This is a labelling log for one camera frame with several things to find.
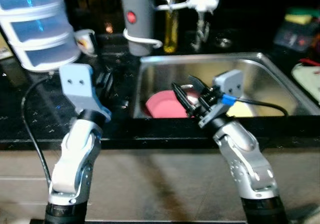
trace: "yellow bottle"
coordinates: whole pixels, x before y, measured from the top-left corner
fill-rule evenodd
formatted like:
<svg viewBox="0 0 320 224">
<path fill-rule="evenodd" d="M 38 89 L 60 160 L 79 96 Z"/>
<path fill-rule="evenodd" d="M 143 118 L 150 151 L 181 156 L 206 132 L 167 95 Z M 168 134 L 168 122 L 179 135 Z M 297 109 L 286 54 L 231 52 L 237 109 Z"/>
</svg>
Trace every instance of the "yellow bottle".
<svg viewBox="0 0 320 224">
<path fill-rule="evenodd" d="M 165 36 L 163 50 L 166 53 L 174 53 L 178 47 L 178 11 L 167 10 L 165 13 Z"/>
</svg>

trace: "stacked plastic drawers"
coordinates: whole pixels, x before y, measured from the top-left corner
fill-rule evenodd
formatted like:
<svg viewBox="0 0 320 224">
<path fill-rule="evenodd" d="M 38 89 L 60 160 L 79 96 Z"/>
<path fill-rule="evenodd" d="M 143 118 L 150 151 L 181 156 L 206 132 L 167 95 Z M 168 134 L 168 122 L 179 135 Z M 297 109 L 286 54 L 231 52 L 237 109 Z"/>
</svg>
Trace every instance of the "stacked plastic drawers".
<svg viewBox="0 0 320 224">
<path fill-rule="evenodd" d="M 0 25 L 27 70 L 47 72 L 80 56 L 63 0 L 0 0 Z"/>
</svg>

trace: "gray container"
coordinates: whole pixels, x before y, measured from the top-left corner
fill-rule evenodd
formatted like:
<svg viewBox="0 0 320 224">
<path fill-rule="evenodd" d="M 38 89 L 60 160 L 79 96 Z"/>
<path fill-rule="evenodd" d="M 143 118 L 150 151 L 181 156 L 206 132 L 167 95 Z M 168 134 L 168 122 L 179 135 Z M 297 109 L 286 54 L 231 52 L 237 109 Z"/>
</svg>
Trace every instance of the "gray container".
<svg viewBox="0 0 320 224">
<path fill-rule="evenodd" d="M 154 35 L 154 0 L 122 0 L 125 28 L 128 35 L 135 38 L 152 39 Z M 148 56 L 153 50 L 152 44 L 128 41 L 132 55 Z"/>
</svg>

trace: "stainless steel sink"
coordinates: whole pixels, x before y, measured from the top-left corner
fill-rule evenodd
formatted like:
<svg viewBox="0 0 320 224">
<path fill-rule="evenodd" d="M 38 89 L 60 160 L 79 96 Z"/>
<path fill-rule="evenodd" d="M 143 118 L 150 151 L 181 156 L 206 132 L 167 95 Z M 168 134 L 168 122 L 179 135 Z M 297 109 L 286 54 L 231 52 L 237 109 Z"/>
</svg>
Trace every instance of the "stainless steel sink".
<svg viewBox="0 0 320 224">
<path fill-rule="evenodd" d="M 262 53 L 250 52 L 141 58 L 132 116 L 148 117 L 146 101 L 157 92 L 171 90 L 172 82 L 187 85 L 188 75 L 193 75 L 211 86 L 214 76 L 233 69 L 244 73 L 244 98 L 279 105 L 291 116 L 320 115 L 320 108 L 268 58 Z M 239 105 L 231 115 L 280 116 L 282 113 L 269 107 Z"/>
</svg>

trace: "red button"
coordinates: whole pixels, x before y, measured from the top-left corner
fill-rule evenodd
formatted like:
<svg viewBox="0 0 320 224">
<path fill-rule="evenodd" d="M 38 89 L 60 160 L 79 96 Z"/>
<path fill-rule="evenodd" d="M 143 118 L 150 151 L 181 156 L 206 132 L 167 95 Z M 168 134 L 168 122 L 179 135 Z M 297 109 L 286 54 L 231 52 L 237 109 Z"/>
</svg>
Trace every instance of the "red button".
<svg viewBox="0 0 320 224">
<path fill-rule="evenodd" d="M 126 14 L 126 18 L 131 24 L 134 24 L 137 21 L 136 14 L 133 11 L 128 11 Z"/>
</svg>

